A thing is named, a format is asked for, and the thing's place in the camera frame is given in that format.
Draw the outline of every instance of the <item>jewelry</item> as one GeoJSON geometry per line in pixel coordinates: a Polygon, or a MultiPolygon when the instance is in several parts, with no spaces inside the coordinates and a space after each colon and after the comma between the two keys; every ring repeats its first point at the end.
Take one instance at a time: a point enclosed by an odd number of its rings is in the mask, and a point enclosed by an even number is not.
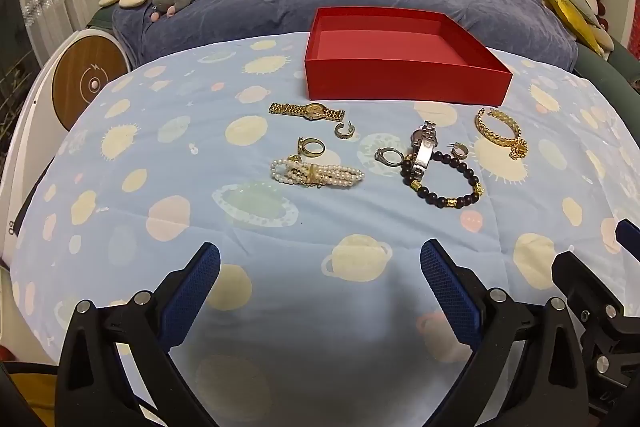
{"type": "Polygon", "coordinates": [[[351,122],[349,122],[349,128],[347,132],[341,133],[340,129],[342,129],[343,127],[344,127],[344,124],[339,123],[338,125],[335,126],[334,133],[335,133],[335,136],[337,136],[341,140],[347,140],[353,136],[353,133],[355,133],[356,128],[351,124],[351,122]]]}
{"type": "Polygon", "coordinates": [[[507,124],[513,131],[515,138],[502,137],[489,129],[481,120],[482,115],[484,115],[484,107],[478,111],[478,114],[476,114],[476,117],[474,118],[474,122],[476,124],[476,129],[478,129],[478,132],[491,143],[495,143],[500,147],[511,147],[509,158],[511,158],[512,160],[524,158],[524,156],[527,155],[527,152],[529,152],[529,146],[527,145],[527,142],[524,140],[524,138],[520,137],[522,133],[520,131],[520,126],[516,123],[516,121],[507,114],[504,114],[502,111],[499,111],[497,109],[490,109],[487,114],[507,124]]]}
{"type": "Polygon", "coordinates": [[[449,145],[451,146],[451,155],[455,156],[455,158],[458,158],[459,160],[466,160],[466,157],[469,156],[469,149],[466,145],[460,142],[450,143],[449,145]]]}
{"type": "Polygon", "coordinates": [[[393,147],[385,147],[382,149],[378,149],[376,153],[373,155],[373,158],[374,160],[379,161],[380,163],[386,165],[387,167],[399,167],[402,165],[402,161],[404,160],[404,155],[398,149],[394,149],[393,147]],[[397,163],[393,163],[387,160],[385,158],[385,153],[388,153],[388,152],[396,153],[398,156],[400,156],[400,161],[397,163]]]}
{"type": "Polygon", "coordinates": [[[443,198],[438,196],[435,192],[430,192],[427,187],[422,185],[419,180],[414,177],[412,171],[412,161],[408,157],[402,162],[402,170],[400,174],[404,178],[402,183],[409,185],[418,197],[422,198],[429,204],[434,204],[438,208],[444,208],[450,206],[454,208],[462,208],[463,206],[469,206],[470,204],[477,203],[480,196],[484,194],[484,188],[480,184],[480,180],[474,175],[473,169],[470,169],[466,163],[461,162],[458,158],[452,158],[448,154],[442,154],[440,151],[433,153],[433,160],[436,162],[442,162],[445,165],[448,164],[452,169],[456,169],[458,172],[462,172],[462,175],[467,179],[469,185],[473,187],[473,192],[467,194],[461,198],[443,198]]]}
{"type": "Polygon", "coordinates": [[[412,176],[417,180],[421,180],[431,159],[431,153],[438,145],[436,124],[425,120],[422,127],[415,130],[411,135],[411,143],[414,147],[414,162],[411,167],[412,176]]]}
{"type": "Polygon", "coordinates": [[[293,105],[291,103],[272,103],[269,108],[271,114],[286,114],[287,116],[302,116],[307,120],[333,120],[341,122],[344,111],[329,109],[321,103],[293,105]]]}
{"type": "Polygon", "coordinates": [[[325,150],[326,147],[324,146],[324,143],[322,143],[318,138],[298,138],[298,156],[303,155],[307,158],[318,158],[318,156],[322,156],[322,154],[324,154],[325,150]],[[322,150],[318,152],[310,151],[306,148],[306,146],[310,143],[317,143],[320,147],[322,147],[322,150]]]}
{"type": "Polygon", "coordinates": [[[351,187],[364,179],[364,172],[341,165],[317,165],[290,160],[274,160],[271,163],[271,177],[278,183],[322,187],[335,185],[351,187]]]}

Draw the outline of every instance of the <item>pearl bracelet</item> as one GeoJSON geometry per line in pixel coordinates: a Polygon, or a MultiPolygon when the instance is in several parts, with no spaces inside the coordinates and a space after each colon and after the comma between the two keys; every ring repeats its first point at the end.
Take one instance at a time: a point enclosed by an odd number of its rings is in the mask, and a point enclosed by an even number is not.
{"type": "Polygon", "coordinates": [[[287,185],[351,187],[364,179],[364,172],[353,167],[302,163],[287,158],[271,163],[271,178],[287,185]]]}

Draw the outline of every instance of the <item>blue gripper pad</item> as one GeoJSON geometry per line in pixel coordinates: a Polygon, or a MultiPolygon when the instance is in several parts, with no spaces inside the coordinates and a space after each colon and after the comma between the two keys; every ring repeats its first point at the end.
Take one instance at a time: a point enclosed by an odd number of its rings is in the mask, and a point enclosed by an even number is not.
{"type": "Polygon", "coordinates": [[[199,259],[162,310],[158,342],[165,353],[185,340],[220,273],[220,252],[215,245],[205,243],[198,254],[199,259]]]}
{"type": "Polygon", "coordinates": [[[480,311],[431,241],[422,245],[420,267],[458,341],[478,349],[482,341],[480,311]]]}
{"type": "Polygon", "coordinates": [[[640,261],[640,229],[636,225],[628,219],[620,221],[616,227],[616,240],[640,261]]]}

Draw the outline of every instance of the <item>silver watch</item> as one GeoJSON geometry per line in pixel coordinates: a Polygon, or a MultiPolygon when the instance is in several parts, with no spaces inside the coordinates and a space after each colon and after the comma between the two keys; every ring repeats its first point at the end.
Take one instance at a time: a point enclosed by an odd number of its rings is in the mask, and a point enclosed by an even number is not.
{"type": "Polygon", "coordinates": [[[425,120],[423,126],[411,135],[411,142],[415,155],[411,172],[414,179],[421,181],[431,159],[431,153],[438,145],[436,124],[425,120]]]}

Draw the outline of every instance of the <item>watch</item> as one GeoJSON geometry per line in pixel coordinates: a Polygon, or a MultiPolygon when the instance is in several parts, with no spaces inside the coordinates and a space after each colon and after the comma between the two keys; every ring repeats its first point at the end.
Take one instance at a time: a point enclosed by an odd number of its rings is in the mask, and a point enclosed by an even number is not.
{"type": "Polygon", "coordinates": [[[411,135],[411,143],[414,148],[414,164],[411,172],[415,179],[421,180],[431,159],[431,153],[438,145],[436,124],[425,120],[422,127],[411,135]]]}
{"type": "Polygon", "coordinates": [[[293,105],[292,103],[272,103],[269,108],[271,114],[286,114],[288,116],[302,116],[307,120],[333,120],[341,122],[344,111],[328,109],[318,102],[306,105],[293,105]]]}

